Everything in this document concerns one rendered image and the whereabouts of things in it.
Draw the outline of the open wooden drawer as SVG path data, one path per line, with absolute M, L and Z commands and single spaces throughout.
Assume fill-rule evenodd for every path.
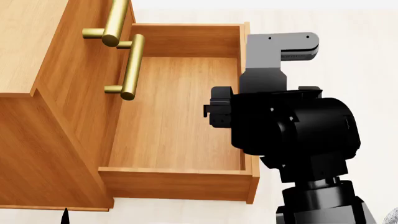
M 122 102 L 98 169 L 113 197 L 253 203 L 258 158 L 203 115 L 212 87 L 238 90 L 249 23 L 133 24 L 130 33 L 146 39 L 137 96 Z

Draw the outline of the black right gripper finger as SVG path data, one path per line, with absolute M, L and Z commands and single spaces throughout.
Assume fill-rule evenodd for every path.
M 215 86 L 211 89 L 210 104 L 203 106 L 203 115 L 209 116 L 209 123 L 214 128 L 231 128 L 231 99 L 233 90 L 230 86 Z

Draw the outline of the grey patterned object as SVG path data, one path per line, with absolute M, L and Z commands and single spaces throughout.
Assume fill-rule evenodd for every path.
M 398 208 L 393 209 L 383 219 L 382 224 L 398 224 Z

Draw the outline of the wooden cabinet body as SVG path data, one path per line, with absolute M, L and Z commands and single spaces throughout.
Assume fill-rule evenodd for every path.
M 111 23 L 117 19 L 121 26 Z M 134 23 L 131 0 L 0 0 L 0 208 L 107 211 L 128 50 L 83 29 Z

